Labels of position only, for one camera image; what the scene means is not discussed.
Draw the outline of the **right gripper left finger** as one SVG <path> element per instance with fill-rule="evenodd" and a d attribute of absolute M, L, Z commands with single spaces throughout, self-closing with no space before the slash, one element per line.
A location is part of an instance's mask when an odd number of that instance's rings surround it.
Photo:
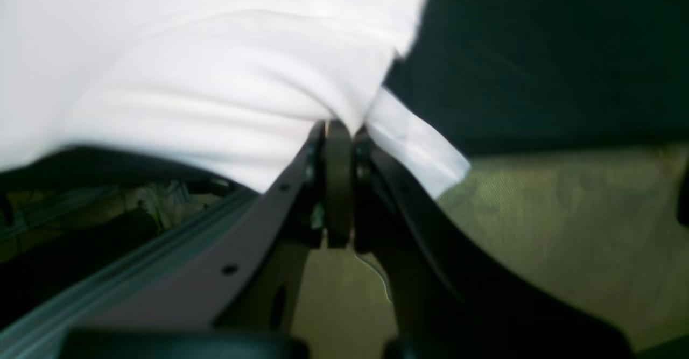
<path fill-rule="evenodd" d="M 94 339 L 224 339 L 288 334 L 304 266 L 321 235 L 326 123 L 238 224 L 179 270 L 76 329 Z"/>

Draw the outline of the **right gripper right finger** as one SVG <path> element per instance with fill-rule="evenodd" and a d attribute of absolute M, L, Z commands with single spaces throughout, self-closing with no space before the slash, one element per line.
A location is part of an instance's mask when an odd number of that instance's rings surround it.
<path fill-rule="evenodd" d="M 527 283 L 471 241 L 395 158 L 355 135 L 355 247 L 389 280 L 385 358 L 632 358 L 617 328 Z"/>

